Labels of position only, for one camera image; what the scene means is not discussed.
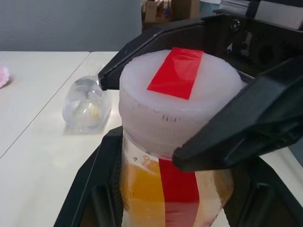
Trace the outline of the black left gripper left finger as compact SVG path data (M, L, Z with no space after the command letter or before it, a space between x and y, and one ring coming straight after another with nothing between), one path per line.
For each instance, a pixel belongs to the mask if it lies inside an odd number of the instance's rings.
M123 128L110 130L78 170L53 227L122 227Z

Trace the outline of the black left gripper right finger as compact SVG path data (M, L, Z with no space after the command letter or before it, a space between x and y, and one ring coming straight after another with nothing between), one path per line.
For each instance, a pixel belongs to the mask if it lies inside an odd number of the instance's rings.
M261 158L231 168L234 190L224 206L230 227L303 227L303 207Z

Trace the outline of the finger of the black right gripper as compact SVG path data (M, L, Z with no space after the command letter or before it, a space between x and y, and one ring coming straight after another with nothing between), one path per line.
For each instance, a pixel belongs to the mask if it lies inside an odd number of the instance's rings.
M227 169L303 137L303 58L251 81L210 122L175 150L182 171Z
M118 90L124 66L137 56L173 47L200 49L203 23L202 20L181 20L147 29L128 42L98 73L101 89Z

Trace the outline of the clear bottle with orange drink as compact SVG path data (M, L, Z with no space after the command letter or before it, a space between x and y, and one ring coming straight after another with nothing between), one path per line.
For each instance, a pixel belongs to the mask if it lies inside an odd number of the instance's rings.
M182 172L123 135L124 227L210 227L232 195L230 170Z

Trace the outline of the white bottle cap red tape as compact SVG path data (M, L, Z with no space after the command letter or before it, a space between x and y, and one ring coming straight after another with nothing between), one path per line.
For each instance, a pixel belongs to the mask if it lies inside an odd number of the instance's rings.
M119 113L129 140L142 151L170 159L243 88L229 63L204 53L190 96L183 99L148 89L170 50L133 58L123 69Z

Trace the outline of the empty clear plastic bottle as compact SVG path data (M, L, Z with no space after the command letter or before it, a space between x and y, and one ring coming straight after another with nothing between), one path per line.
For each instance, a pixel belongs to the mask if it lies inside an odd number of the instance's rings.
M102 130L112 108L112 95L100 88L97 76L74 81L66 96L62 117L70 132L95 133Z

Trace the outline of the brown cardboard boxes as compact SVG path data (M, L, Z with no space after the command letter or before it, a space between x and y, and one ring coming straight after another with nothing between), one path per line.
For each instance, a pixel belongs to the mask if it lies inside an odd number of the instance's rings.
M142 30L199 16L199 0L142 0Z

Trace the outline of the pink fluffy object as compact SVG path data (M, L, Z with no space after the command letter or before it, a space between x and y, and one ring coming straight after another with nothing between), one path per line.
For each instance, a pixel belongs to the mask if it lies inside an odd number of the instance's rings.
M0 66L0 89L11 84L14 81L14 76L9 69L4 66Z

